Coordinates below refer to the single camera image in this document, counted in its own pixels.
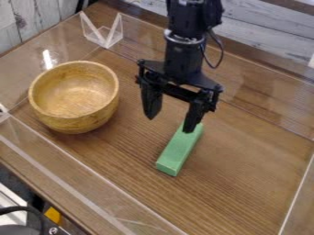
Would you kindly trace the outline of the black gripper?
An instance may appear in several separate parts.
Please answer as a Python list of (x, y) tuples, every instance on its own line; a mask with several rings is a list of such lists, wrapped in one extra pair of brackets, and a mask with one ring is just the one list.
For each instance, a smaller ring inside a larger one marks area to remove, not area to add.
[(189, 102), (184, 131), (192, 133), (205, 113), (217, 110), (224, 88), (202, 72), (202, 62), (216, 68), (205, 55), (206, 36), (182, 37), (166, 29), (165, 39), (165, 60), (138, 60), (143, 113), (149, 119), (157, 117), (165, 95)]

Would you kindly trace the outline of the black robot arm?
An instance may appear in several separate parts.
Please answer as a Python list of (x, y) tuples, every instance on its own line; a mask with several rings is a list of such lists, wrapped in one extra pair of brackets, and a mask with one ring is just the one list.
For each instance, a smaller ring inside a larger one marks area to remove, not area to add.
[(137, 82), (142, 89), (143, 113), (154, 118), (162, 99), (170, 95), (189, 102), (184, 131), (190, 133), (204, 115), (217, 110), (222, 85), (202, 72), (210, 61), (206, 41), (216, 39), (214, 27), (222, 23), (221, 0), (166, 0), (169, 27), (165, 29), (165, 60), (138, 60)]

